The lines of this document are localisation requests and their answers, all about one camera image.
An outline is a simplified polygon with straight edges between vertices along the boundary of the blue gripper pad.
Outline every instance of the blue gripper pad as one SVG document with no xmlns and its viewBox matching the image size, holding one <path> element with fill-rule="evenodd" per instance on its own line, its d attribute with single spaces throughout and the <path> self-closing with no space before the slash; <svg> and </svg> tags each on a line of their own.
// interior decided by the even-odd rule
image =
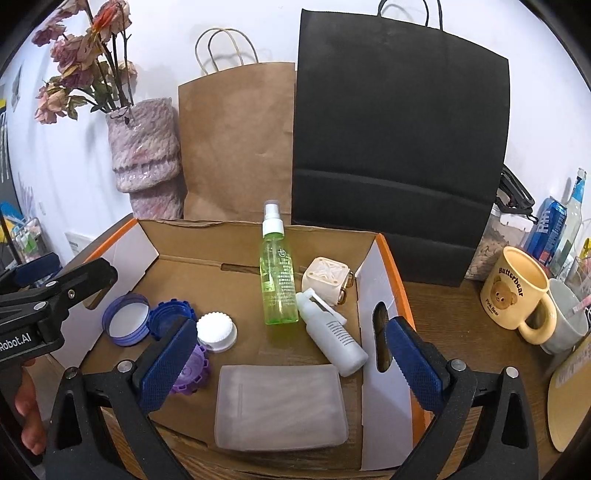
<svg viewBox="0 0 591 480">
<path fill-rule="evenodd" d="M 21 288 L 28 287 L 37 280 L 57 272 L 60 268 L 60 257 L 54 253 L 43 255 L 32 262 L 19 265 L 14 274 L 14 283 Z"/>
<path fill-rule="evenodd" d="M 161 348 L 162 345 L 165 347 L 151 366 L 147 365 L 144 371 L 140 371 L 139 367 L 136 370 L 136 374 L 140 374 L 140 379 L 138 382 L 134 379 L 134 385 L 137 388 L 139 407 L 145 415 L 162 407 L 174 382 L 197 345 L 195 320 L 179 317 L 168 333 L 150 347 Z M 142 357 L 147 355 L 145 359 L 150 360 L 148 350 L 149 348 L 142 354 Z M 144 360 L 142 357 L 138 359 L 138 364 Z"/>
<path fill-rule="evenodd" d="M 386 325 L 386 343 L 423 410 L 435 415 L 443 409 L 443 391 L 449 386 L 445 359 L 423 342 L 404 317 Z"/>
</svg>

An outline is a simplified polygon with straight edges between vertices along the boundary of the frosted plastic box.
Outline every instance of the frosted plastic box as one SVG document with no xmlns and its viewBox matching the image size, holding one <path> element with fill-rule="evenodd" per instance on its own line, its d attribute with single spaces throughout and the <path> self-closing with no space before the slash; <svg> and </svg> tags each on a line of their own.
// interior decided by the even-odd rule
<svg viewBox="0 0 591 480">
<path fill-rule="evenodd" d="M 340 445 L 349 428 L 334 365 L 225 365 L 215 441 L 228 450 L 304 450 Z"/>
</svg>

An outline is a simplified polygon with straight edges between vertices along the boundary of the blue lid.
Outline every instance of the blue lid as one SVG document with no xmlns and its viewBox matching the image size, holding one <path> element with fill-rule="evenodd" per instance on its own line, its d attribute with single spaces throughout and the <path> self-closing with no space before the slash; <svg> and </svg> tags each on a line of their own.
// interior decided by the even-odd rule
<svg viewBox="0 0 591 480">
<path fill-rule="evenodd" d="M 150 304 L 143 295 L 128 293 L 115 299 L 103 314 L 103 331 L 119 346 L 140 343 L 148 334 Z"/>
<path fill-rule="evenodd" d="M 156 340 L 160 340 L 172 326 L 179 315 L 197 321 L 195 310 L 187 301 L 172 299 L 162 301 L 156 308 L 150 311 L 148 316 L 148 328 Z"/>
</svg>

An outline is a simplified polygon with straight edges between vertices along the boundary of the cardboard box flap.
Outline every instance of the cardboard box flap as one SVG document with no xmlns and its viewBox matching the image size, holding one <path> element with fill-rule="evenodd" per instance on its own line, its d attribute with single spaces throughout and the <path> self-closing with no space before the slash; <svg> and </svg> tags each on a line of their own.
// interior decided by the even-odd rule
<svg viewBox="0 0 591 480">
<path fill-rule="evenodd" d="M 361 470 L 393 468 L 413 449 L 413 415 L 410 389 L 396 361 L 378 369 L 374 312 L 383 303 L 391 319 L 398 309 L 377 241 L 357 272 L 357 288 L 361 341 L 369 355 L 363 366 Z"/>
<path fill-rule="evenodd" d="M 199 259 L 258 268 L 262 241 L 260 223 L 142 220 L 140 224 L 160 258 Z M 375 233 L 288 226 L 285 237 L 296 271 L 308 267 L 316 257 L 328 256 L 327 251 L 356 271 L 369 251 Z"/>
<path fill-rule="evenodd" d="M 108 260 L 117 269 L 117 282 L 94 310 L 79 303 L 70 309 L 69 317 L 62 323 L 65 343 L 52 356 L 65 368 L 80 366 L 102 333 L 102 316 L 106 308 L 117 297 L 130 292 L 158 257 L 158 252 L 136 220 L 126 222 L 118 232 L 94 255 Z"/>
</svg>

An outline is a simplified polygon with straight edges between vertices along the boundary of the yellow mug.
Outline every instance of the yellow mug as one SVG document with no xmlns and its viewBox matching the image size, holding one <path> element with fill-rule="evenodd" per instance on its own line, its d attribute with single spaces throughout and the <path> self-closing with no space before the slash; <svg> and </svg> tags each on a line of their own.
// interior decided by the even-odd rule
<svg viewBox="0 0 591 480">
<path fill-rule="evenodd" d="M 556 328 L 556 307 L 549 288 L 550 281 L 538 262 L 518 248 L 505 247 L 480 291 L 480 302 L 497 324 L 508 330 L 518 328 L 527 342 L 539 345 Z M 544 310 L 544 323 L 533 329 L 525 321 L 538 303 Z"/>
</svg>

